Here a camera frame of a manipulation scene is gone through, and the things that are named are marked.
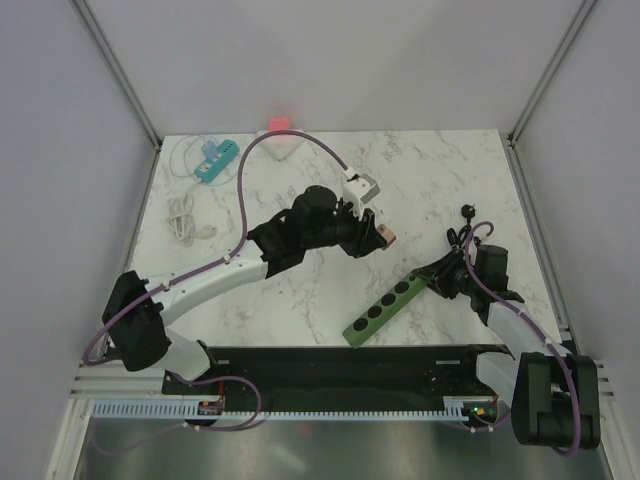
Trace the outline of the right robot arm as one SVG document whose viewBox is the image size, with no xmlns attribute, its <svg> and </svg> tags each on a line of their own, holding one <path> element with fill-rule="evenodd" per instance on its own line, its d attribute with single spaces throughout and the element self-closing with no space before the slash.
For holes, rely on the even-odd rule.
<svg viewBox="0 0 640 480">
<path fill-rule="evenodd" d="M 596 364 L 553 342 L 531 318 L 522 297 L 508 287 L 507 265 L 507 249 L 481 245 L 472 265 L 462 249 L 454 248 L 423 269 L 440 297 L 467 296 L 481 322 L 508 349 L 463 363 L 459 384 L 473 394 L 493 389 L 508 405 L 522 445 L 565 453 L 594 449 L 601 440 Z"/>
</svg>

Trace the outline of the white triangular socket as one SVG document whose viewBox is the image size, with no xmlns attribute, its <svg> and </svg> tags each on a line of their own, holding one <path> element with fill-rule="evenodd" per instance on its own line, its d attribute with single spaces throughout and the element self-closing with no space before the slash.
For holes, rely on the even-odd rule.
<svg viewBox="0 0 640 480">
<path fill-rule="evenodd" d="M 304 142 L 304 138 L 296 135 L 275 135 L 260 141 L 258 146 L 273 159 L 282 161 Z"/>
</svg>

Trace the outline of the beige plug adapter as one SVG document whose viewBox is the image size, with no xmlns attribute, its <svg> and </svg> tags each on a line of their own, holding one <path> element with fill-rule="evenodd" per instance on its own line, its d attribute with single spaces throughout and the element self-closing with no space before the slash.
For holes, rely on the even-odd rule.
<svg viewBox="0 0 640 480">
<path fill-rule="evenodd" d="M 389 248 L 396 240 L 395 233 L 384 224 L 380 224 L 377 227 L 377 233 L 378 233 L 378 236 L 380 237 L 382 250 Z"/>
</svg>

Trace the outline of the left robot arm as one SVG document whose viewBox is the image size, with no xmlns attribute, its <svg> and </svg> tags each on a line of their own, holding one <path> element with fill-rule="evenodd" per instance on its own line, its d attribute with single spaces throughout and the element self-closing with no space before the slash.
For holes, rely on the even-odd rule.
<svg viewBox="0 0 640 480">
<path fill-rule="evenodd" d="M 208 393 L 218 385 L 220 371 L 206 345 L 169 331 L 170 324 L 211 299 L 299 265 L 310 250 L 338 246 L 348 256 L 362 258 L 394 240 L 392 231 L 376 222 L 373 210 L 358 210 L 330 189 L 313 185 L 218 260 L 154 279 L 143 279 L 134 270 L 121 274 L 103 324 L 127 371 L 162 368 L 196 392 Z"/>
</svg>

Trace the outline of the red plug adapter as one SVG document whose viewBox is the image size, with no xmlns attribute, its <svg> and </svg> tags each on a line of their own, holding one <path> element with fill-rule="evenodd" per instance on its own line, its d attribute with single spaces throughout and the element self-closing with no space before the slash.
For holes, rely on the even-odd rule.
<svg viewBox="0 0 640 480">
<path fill-rule="evenodd" d="M 291 128 L 291 120 L 286 116 L 274 116 L 268 120 L 267 130 L 289 130 Z"/>
</svg>

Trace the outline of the green power strip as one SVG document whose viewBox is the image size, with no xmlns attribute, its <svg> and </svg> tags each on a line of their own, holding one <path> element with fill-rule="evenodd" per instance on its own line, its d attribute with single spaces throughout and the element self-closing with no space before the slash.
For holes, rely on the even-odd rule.
<svg viewBox="0 0 640 480">
<path fill-rule="evenodd" d="M 414 273 L 405 275 L 343 331 L 343 338 L 352 348 L 362 347 L 429 285 Z"/>
</svg>

